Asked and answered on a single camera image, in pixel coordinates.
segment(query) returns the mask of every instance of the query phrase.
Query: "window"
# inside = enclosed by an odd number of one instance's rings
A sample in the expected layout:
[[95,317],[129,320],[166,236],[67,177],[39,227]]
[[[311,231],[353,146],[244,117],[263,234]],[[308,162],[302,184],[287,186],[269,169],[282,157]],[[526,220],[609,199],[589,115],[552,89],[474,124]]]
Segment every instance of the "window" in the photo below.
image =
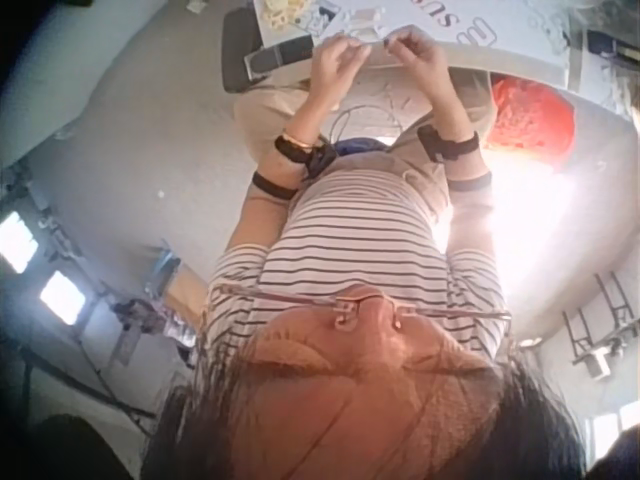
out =
[[16,273],[26,270],[37,249],[38,242],[17,212],[11,213],[0,224],[0,254]]
[[640,424],[640,400],[620,409],[620,424],[623,430]]
[[593,437],[595,439],[596,460],[604,457],[611,445],[616,441],[618,430],[618,415],[609,413],[593,419]]
[[587,430],[593,432],[595,460],[607,454],[622,430],[638,424],[640,424],[640,401],[625,405],[619,413],[607,413],[594,418],[591,425],[587,424]]
[[85,297],[71,280],[56,272],[40,293],[40,300],[64,323],[73,325],[84,306]]

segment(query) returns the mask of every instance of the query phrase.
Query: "striped shirt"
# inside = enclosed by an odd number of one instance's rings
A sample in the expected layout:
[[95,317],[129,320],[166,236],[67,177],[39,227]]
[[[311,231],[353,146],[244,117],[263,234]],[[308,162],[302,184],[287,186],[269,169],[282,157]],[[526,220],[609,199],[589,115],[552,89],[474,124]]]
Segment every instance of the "striped shirt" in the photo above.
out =
[[[372,170],[322,178],[293,207],[272,248],[241,245],[222,256],[208,299],[208,339],[233,353],[291,305],[213,290],[225,280],[318,297],[366,283],[423,308],[505,308],[494,259],[476,250],[440,252],[424,200],[401,178]],[[500,321],[437,321],[465,348],[490,359],[505,334]]]

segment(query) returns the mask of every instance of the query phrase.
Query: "white table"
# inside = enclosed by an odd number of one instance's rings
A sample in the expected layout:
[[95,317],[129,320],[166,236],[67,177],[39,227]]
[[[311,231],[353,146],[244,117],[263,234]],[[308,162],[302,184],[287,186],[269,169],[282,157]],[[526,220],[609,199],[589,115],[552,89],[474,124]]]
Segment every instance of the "white table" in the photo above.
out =
[[[564,33],[569,16],[552,5],[552,0],[313,0],[303,26],[311,25],[314,42],[352,28],[346,12],[384,8],[379,25],[384,32],[414,24],[441,42],[451,66],[475,68],[535,80],[567,89],[617,114],[628,117],[619,88],[607,75],[606,61],[587,52],[571,50]],[[258,25],[265,47],[309,31],[295,25],[272,30],[263,19],[264,0],[254,0]],[[310,18],[319,7],[335,11],[335,17],[321,32]],[[374,48],[369,67],[395,66],[395,60],[379,46]],[[283,67],[269,81],[290,83],[307,78],[308,62]]]
[[[265,47],[308,35],[294,25],[272,30],[264,21],[264,0],[254,0]],[[565,15],[533,0],[314,0],[302,19],[310,22],[319,7],[337,11],[315,43],[340,31],[348,32],[349,10],[384,8],[379,25],[384,32],[415,24],[442,42],[452,66],[478,68],[531,78],[560,88],[567,87],[569,48],[563,38]]]

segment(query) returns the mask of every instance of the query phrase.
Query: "red object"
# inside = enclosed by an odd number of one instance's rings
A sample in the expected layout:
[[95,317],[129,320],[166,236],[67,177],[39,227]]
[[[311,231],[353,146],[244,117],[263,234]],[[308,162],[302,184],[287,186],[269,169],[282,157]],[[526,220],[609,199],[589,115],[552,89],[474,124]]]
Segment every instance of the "red object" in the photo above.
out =
[[573,105],[540,83],[506,77],[493,86],[498,118],[487,139],[490,150],[530,155],[559,167],[575,138]]

